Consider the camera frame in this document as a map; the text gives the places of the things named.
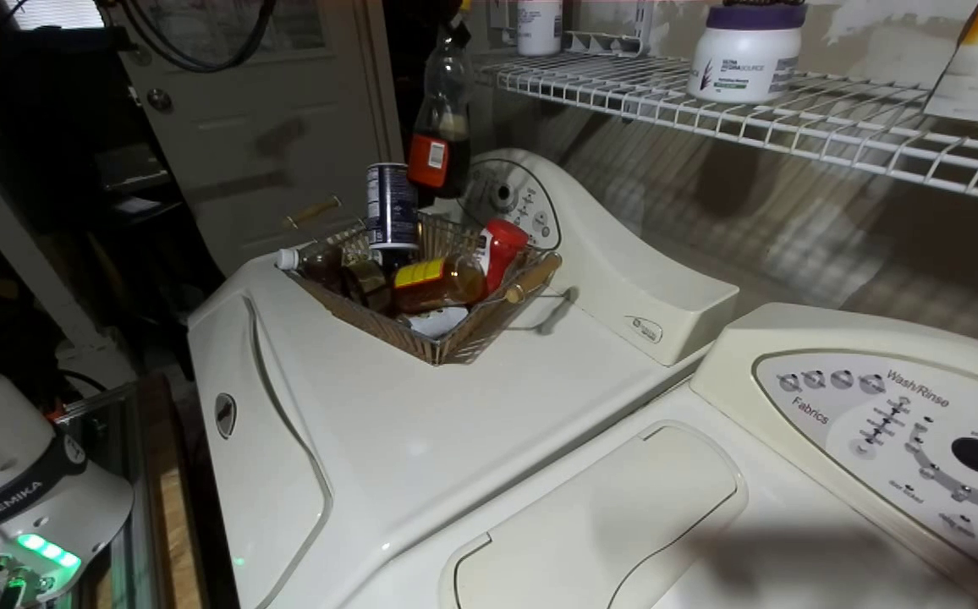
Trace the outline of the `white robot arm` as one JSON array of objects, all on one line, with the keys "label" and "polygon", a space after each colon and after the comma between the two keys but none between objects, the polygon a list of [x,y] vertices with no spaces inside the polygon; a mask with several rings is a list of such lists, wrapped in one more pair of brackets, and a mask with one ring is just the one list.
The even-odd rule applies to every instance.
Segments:
[{"label": "white robot arm", "polygon": [[57,602],[127,514],[130,484],[0,376],[0,609]]}]

